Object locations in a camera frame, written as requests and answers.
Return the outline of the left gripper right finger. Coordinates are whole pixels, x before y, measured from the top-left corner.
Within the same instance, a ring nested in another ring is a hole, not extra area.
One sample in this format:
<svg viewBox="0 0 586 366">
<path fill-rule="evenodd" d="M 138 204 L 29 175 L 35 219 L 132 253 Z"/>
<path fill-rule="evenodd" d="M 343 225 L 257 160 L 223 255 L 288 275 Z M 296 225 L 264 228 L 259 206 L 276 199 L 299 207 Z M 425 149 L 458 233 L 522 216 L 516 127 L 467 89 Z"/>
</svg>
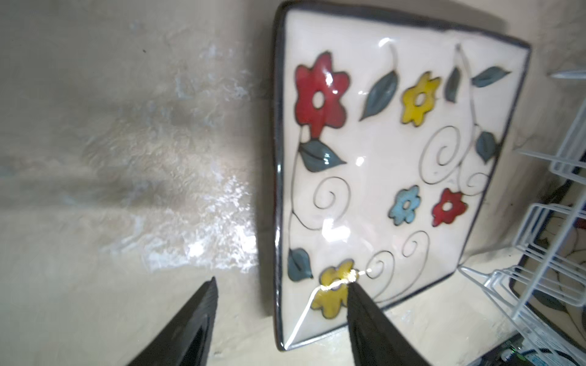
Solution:
<svg viewBox="0 0 586 366">
<path fill-rule="evenodd" d="M 428 366 L 363 288 L 348 285 L 348 328 L 355 365 Z"/>
</svg>

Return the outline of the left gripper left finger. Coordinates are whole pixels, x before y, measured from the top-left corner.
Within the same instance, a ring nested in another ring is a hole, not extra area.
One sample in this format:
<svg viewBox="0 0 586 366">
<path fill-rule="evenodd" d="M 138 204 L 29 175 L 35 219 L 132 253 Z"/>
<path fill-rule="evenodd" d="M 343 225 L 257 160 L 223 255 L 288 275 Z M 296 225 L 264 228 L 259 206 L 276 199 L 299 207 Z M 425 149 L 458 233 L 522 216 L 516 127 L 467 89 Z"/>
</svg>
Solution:
<svg viewBox="0 0 586 366">
<path fill-rule="evenodd" d="M 215 278 L 205 282 L 130 365 L 205 366 L 218 309 Z"/>
</svg>

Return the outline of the square floral plate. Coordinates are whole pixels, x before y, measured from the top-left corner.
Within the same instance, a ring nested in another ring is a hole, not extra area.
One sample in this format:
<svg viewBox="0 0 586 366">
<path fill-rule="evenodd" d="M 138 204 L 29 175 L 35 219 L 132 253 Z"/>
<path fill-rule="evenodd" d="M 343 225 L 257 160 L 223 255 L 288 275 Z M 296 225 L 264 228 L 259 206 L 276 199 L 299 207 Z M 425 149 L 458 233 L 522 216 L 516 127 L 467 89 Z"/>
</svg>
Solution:
<svg viewBox="0 0 586 366">
<path fill-rule="evenodd" d="M 531 45 L 391 9 L 283 2 L 274 29 L 276 345 L 389 309 L 459 265 Z"/>
<path fill-rule="evenodd" d="M 543 272 L 526 301 L 552 331 L 585 351 L 585 208 L 567 224 L 585 184 L 568 179 L 544 203 L 526 213 L 514 246 L 523 252 L 510 282 L 522 297 L 538 269 Z"/>
</svg>

